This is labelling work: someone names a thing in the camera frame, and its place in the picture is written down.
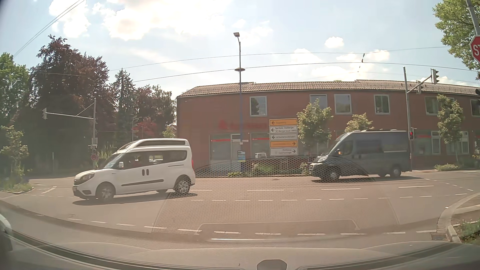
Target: street sign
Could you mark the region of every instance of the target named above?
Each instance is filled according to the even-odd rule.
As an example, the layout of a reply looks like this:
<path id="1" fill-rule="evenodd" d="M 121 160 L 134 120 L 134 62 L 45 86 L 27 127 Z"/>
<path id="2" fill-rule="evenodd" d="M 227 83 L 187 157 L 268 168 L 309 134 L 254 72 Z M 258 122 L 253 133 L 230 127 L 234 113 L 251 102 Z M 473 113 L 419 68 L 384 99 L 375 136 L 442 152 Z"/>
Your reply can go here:
<path id="1" fill-rule="evenodd" d="M 272 134 L 270 135 L 271 141 L 287 141 L 287 140 L 297 140 L 298 136 L 296 133 L 292 134 Z"/>
<path id="2" fill-rule="evenodd" d="M 297 147 L 299 142 L 295 141 L 270 141 L 270 147 Z"/>
<path id="3" fill-rule="evenodd" d="M 270 127 L 270 134 L 278 134 L 278 133 L 297 133 L 297 126 L 295 125 L 287 125 L 287 126 L 271 126 Z"/>
<path id="4" fill-rule="evenodd" d="M 470 42 L 470 49 L 472 51 L 472 56 L 480 63 L 480 36 L 474 36 Z"/>
<path id="5" fill-rule="evenodd" d="M 270 148 L 270 156 L 297 156 L 298 147 Z"/>
<path id="6" fill-rule="evenodd" d="M 270 119 L 270 126 L 279 126 L 279 125 L 297 125 L 297 118 Z"/>

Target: white direction sign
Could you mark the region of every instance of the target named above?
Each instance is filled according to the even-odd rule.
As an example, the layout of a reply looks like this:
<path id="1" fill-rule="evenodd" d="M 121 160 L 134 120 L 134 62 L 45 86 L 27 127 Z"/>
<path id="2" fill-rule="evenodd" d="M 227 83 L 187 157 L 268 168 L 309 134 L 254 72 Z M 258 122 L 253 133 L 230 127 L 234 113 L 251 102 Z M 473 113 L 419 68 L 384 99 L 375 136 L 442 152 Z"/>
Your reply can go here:
<path id="1" fill-rule="evenodd" d="M 269 131 L 270 131 L 270 134 L 297 133 L 297 126 L 295 125 L 270 126 Z"/>
<path id="2" fill-rule="evenodd" d="M 288 141 L 288 140 L 297 140 L 298 136 L 296 133 L 292 134 L 271 134 L 271 141 Z"/>
<path id="3" fill-rule="evenodd" d="M 298 147 L 270 148 L 270 156 L 297 156 Z"/>

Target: windshield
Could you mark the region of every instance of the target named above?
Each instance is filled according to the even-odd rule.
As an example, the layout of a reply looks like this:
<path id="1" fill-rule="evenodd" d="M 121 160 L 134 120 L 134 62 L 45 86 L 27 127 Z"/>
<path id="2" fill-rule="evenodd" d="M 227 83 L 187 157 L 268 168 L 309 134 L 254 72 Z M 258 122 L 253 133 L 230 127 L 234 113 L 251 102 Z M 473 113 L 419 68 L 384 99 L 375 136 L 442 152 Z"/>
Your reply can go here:
<path id="1" fill-rule="evenodd" d="M 178 266 L 480 241 L 480 0 L 0 2 L 14 237 Z"/>

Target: traffic light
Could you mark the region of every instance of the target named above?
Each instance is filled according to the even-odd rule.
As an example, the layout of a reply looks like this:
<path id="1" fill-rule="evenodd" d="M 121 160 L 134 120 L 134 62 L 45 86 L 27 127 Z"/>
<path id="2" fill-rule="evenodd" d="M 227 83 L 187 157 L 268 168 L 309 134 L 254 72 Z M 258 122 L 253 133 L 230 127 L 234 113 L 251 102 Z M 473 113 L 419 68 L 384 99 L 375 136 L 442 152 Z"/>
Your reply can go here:
<path id="1" fill-rule="evenodd" d="M 432 71 L 432 83 L 435 85 L 438 83 L 438 71 L 436 69 L 431 69 Z"/>

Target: bush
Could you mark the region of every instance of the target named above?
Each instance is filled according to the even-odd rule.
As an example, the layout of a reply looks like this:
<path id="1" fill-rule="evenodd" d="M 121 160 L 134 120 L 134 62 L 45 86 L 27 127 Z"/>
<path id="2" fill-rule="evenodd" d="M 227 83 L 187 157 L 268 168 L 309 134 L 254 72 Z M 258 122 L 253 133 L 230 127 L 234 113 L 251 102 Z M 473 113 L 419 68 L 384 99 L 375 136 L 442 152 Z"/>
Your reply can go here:
<path id="1" fill-rule="evenodd" d="M 458 166 L 454 164 L 445 164 L 445 165 L 435 165 L 437 171 L 453 171 L 457 170 Z"/>

